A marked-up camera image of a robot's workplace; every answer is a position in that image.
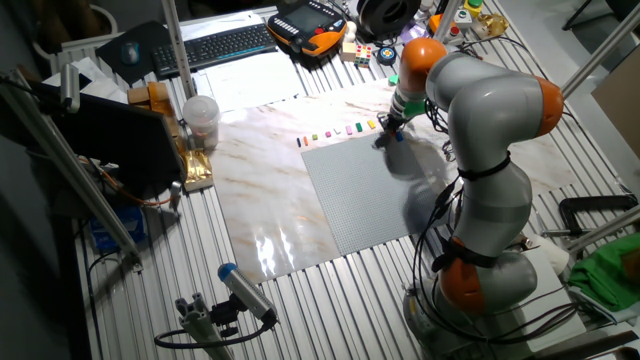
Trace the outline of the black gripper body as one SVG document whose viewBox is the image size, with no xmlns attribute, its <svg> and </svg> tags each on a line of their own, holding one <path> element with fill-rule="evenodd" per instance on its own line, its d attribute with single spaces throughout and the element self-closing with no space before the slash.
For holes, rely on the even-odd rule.
<svg viewBox="0 0 640 360">
<path fill-rule="evenodd" d="M 405 125 L 405 120 L 391 113 L 381 113 L 379 123 L 386 133 L 397 133 Z"/>
</svg>

